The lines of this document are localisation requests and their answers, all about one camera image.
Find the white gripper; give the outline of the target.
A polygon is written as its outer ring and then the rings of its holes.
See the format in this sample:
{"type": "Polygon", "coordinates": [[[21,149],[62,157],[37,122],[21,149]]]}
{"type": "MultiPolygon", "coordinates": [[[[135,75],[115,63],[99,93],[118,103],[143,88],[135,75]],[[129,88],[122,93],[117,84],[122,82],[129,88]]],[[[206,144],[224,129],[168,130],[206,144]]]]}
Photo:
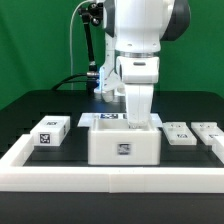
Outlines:
{"type": "Polygon", "coordinates": [[[135,123],[149,121],[154,84],[159,78],[159,58],[129,58],[119,56],[116,70],[125,88],[126,113],[129,129],[140,128],[135,123]]]}

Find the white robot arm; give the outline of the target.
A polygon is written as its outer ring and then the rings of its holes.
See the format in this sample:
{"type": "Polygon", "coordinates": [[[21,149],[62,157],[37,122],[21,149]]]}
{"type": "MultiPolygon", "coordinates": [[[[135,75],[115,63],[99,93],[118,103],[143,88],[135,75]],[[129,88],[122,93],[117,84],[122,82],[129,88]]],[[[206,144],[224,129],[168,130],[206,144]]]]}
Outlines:
{"type": "Polygon", "coordinates": [[[154,84],[159,79],[162,41],[177,40],[189,27],[188,0],[96,0],[103,5],[105,62],[100,90],[105,101],[125,93],[128,124],[149,123],[154,84]]]}

